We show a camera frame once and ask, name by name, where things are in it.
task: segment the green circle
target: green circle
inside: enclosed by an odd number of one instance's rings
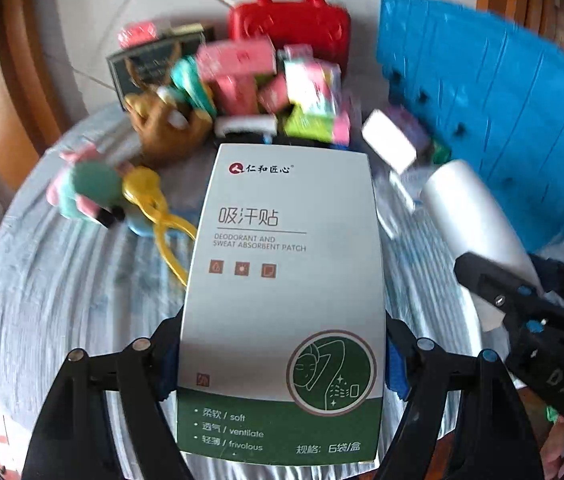
[[[351,336],[316,335],[296,349],[287,379],[301,407],[335,415],[354,409],[368,395],[376,374],[373,355],[362,340]]]

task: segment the blue basket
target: blue basket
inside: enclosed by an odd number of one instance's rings
[[[564,238],[564,54],[555,45],[455,4],[382,0],[377,60],[392,98],[473,167],[528,251]]]

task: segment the round table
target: round table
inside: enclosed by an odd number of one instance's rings
[[[151,238],[125,225],[105,229],[63,218],[45,199],[46,187],[64,161],[59,152],[91,140],[111,164],[137,155],[140,143],[117,105],[74,126],[49,149],[18,191],[0,227],[0,403],[31,431],[44,398],[73,348],[90,355],[117,352],[133,339],[150,336],[175,316],[184,290]],[[215,150],[205,146],[190,159],[161,172],[170,207],[199,218]],[[482,334],[470,300],[457,285],[453,261],[428,215],[406,212],[392,194],[386,174],[374,177],[387,283],[386,306],[393,317],[448,351],[476,355]],[[172,241],[185,265],[192,244]],[[175,395],[162,403],[174,430]],[[126,478],[141,478],[117,393],[108,394],[110,419]],[[452,430],[457,396],[450,396],[441,434]],[[404,404],[385,391],[380,457],[395,432]],[[195,478],[340,480],[377,467],[268,467],[185,454]]]

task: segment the yellow plastic toy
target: yellow plastic toy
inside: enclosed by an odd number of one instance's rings
[[[188,272],[173,255],[166,240],[166,231],[167,229],[178,229],[195,240],[198,230],[184,218],[169,212],[169,205],[160,190],[160,177],[155,171],[142,166],[134,168],[124,176],[122,191],[124,198],[136,204],[142,213],[155,224],[153,232],[160,256],[171,267],[180,283],[187,286]]]

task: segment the brown plush toy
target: brown plush toy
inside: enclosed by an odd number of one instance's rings
[[[180,54],[177,43],[169,59],[165,83]],[[131,124],[142,142],[142,165],[156,169],[190,156],[208,136],[213,126],[211,116],[204,110],[191,110],[168,86],[142,82],[130,59],[126,60],[126,68],[136,86],[143,90],[142,94],[127,94],[124,99]]]

